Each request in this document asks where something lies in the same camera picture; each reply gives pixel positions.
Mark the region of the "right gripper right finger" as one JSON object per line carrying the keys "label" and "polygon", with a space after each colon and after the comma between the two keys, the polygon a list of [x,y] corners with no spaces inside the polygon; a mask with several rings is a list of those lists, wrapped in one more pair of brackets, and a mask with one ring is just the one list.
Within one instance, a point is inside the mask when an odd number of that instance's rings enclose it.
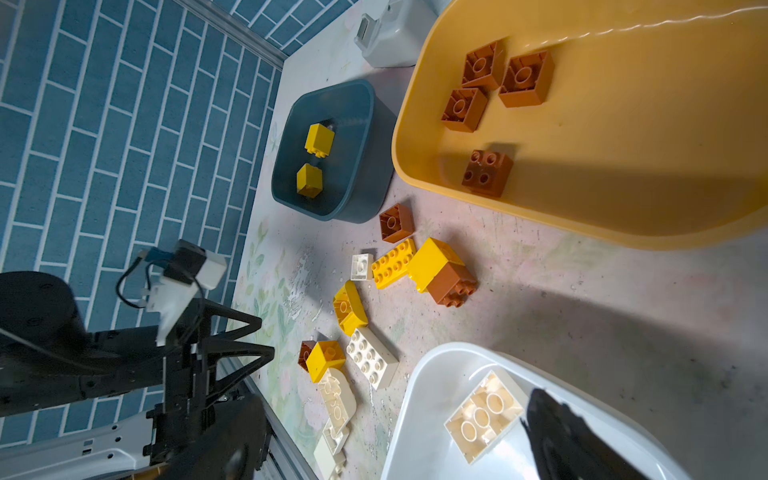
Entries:
{"label": "right gripper right finger", "polygon": [[532,390],[523,421],[541,479],[643,479],[583,418],[545,390]]}

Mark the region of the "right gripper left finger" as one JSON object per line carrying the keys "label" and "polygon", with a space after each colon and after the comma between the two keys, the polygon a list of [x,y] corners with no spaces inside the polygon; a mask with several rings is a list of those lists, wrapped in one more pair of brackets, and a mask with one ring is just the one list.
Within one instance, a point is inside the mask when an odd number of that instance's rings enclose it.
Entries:
{"label": "right gripper left finger", "polygon": [[251,479],[266,459],[269,429],[255,396],[159,414],[154,427],[152,462],[164,465],[161,479]]}

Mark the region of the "cream 2x4 lego brick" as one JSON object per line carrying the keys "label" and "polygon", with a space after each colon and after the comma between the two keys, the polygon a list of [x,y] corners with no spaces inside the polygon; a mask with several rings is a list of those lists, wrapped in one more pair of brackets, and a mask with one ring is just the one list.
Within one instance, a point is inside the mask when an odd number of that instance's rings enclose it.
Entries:
{"label": "cream 2x4 lego brick", "polygon": [[444,423],[469,465],[520,423],[528,395],[506,370],[490,370]]}

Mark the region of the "small white 2x2 lego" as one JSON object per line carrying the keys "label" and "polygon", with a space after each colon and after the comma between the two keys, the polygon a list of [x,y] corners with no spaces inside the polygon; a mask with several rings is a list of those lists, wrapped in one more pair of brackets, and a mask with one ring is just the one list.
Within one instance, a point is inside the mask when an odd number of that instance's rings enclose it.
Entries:
{"label": "small white 2x2 lego", "polygon": [[372,254],[354,254],[351,262],[350,279],[355,282],[370,281],[373,278],[373,263],[374,258]]}

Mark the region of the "yellow lego brick front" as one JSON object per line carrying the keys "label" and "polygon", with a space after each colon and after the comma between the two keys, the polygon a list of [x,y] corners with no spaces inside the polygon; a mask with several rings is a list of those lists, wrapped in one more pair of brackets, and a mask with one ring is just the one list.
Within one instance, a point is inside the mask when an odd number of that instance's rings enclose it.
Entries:
{"label": "yellow lego brick front", "polygon": [[297,172],[296,189],[299,195],[314,199],[323,190],[322,170],[310,163],[305,163]]}

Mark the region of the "yellow square lego brick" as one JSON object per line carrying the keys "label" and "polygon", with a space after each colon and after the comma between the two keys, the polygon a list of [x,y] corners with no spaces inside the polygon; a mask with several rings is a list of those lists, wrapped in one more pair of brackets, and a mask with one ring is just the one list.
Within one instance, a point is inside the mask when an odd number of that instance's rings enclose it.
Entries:
{"label": "yellow square lego brick", "polygon": [[326,158],[330,155],[335,138],[335,132],[321,124],[315,123],[309,127],[305,141],[305,150],[317,158]]}

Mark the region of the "brown upturned lego brick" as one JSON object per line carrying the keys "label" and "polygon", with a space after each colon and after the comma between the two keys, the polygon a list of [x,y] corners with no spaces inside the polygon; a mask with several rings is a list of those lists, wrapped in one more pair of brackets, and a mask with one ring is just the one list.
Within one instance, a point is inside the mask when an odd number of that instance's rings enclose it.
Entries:
{"label": "brown upturned lego brick", "polygon": [[491,92],[500,87],[504,70],[504,44],[502,40],[497,40],[466,55],[461,86]]}

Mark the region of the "brown 2x2 lego brick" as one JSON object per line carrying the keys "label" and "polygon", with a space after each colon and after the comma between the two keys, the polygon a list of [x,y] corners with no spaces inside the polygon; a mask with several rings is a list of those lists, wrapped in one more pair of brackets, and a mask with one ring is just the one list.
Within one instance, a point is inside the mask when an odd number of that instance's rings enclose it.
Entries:
{"label": "brown 2x2 lego brick", "polygon": [[465,169],[462,186],[475,195],[499,198],[513,165],[513,159],[504,153],[474,150]]}

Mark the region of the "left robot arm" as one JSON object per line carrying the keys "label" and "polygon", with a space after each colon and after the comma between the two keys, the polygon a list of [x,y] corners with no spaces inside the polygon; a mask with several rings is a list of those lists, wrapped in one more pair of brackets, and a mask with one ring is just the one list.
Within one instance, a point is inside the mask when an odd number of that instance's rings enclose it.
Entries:
{"label": "left robot arm", "polygon": [[246,341],[259,317],[208,299],[183,310],[165,345],[157,328],[89,332],[71,288],[42,272],[1,277],[5,417],[162,386],[144,418],[113,421],[1,458],[4,478],[250,479],[267,456],[263,403],[237,386],[275,351]]}

